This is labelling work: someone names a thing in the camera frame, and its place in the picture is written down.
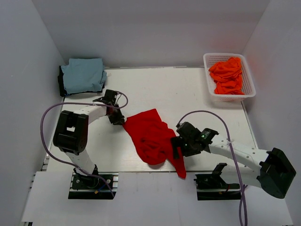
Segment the red t shirt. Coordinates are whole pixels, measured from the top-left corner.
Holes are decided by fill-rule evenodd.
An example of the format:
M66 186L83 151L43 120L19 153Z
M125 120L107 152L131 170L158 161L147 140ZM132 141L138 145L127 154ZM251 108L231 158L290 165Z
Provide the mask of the red t shirt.
M175 132L162 121L156 109L128 117L123 128L131 137L143 162L158 165L169 160L177 175L182 179L186 178L184 159L179 147L176 148L179 158L174 158L171 138L175 137Z

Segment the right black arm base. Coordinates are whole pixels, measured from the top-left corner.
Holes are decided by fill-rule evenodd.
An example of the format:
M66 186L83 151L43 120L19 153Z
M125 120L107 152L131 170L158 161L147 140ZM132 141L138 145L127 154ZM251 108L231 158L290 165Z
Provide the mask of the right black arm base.
M222 170L226 163L219 163L211 173L196 174L194 182L198 201L240 200L239 183L226 183L222 178Z

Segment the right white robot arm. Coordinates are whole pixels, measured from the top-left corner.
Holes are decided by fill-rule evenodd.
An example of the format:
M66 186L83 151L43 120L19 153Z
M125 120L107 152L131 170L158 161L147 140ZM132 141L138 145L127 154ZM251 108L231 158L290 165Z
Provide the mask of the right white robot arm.
M189 122L177 126L177 137L171 138L173 158L193 156L205 151L237 161L244 167L236 170L227 163L218 163L211 173L196 174L198 200L238 200L240 182L263 189L267 194L285 198L296 176L296 170L285 153L255 149L238 142L230 142L217 131L195 128Z

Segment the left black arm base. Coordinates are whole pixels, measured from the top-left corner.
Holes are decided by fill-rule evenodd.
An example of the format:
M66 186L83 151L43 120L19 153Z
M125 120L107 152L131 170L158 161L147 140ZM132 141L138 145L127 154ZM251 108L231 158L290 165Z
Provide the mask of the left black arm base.
M99 178L87 178L76 173L72 174L69 200L113 200L110 189Z

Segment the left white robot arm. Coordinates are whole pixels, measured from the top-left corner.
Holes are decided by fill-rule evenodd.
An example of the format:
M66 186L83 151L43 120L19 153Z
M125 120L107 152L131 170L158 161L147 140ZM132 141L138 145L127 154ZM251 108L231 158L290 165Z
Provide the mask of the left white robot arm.
M64 110L60 113L53 139L54 146L69 157L75 165L75 172L84 175L83 182L90 188L99 184L99 176L86 150L88 126L104 116L109 118L112 125L125 122L118 105L114 108L90 105L74 112Z

